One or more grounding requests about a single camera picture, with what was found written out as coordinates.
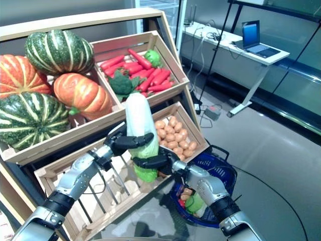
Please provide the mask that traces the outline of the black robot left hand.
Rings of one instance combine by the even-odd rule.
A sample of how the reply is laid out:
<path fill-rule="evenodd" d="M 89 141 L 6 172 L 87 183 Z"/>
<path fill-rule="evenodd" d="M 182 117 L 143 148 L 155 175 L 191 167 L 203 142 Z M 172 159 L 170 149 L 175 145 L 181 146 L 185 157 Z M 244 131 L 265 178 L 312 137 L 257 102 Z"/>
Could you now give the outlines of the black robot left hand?
<path fill-rule="evenodd" d="M 122 122 L 108 133 L 104 145 L 110 147 L 114 156 L 120 156 L 126 150 L 137 149 L 149 144 L 153 138 L 153 133 L 147 133 L 142 136 L 128 136 L 127 125 Z"/>

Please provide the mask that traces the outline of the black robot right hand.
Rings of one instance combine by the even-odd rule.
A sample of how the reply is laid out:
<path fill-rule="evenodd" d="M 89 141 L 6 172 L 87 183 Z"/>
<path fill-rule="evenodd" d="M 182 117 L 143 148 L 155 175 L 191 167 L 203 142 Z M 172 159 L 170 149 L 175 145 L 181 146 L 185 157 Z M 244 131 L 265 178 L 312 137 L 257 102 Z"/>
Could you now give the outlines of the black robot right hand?
<path fill-rule="evenodd" d="M 171 175 L 173 164 L 180 158 L 170 149 L 160 146 L 156 156 L 148 158 L 134 157 L 133 162 L 144 169 L 156 169 L 166 175 Z"/>

